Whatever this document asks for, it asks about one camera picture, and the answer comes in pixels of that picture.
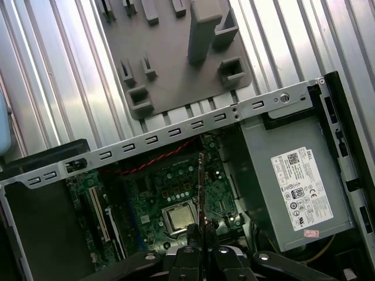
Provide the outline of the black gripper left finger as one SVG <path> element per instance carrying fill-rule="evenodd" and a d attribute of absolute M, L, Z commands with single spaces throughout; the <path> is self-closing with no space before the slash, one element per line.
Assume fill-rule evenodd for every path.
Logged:
<path fill-rule="evenodd" d="M 202 280 L 201 233 L 197 224 L 187 228 L 187 245 L 165 254 L 142 251 L 86 276 L 85 280 Z"/>

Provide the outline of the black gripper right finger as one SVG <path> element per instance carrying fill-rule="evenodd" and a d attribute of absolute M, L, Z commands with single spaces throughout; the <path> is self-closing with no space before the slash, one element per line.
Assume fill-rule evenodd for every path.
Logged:
<path fill-rule="evenodd" d="M 208 280 L 331 280 L 325 273 L 270 251 L 256 252 L 248 261 L 242 251 L 220 245 L 216 220 L 204 222 L 209 251 Z"/>

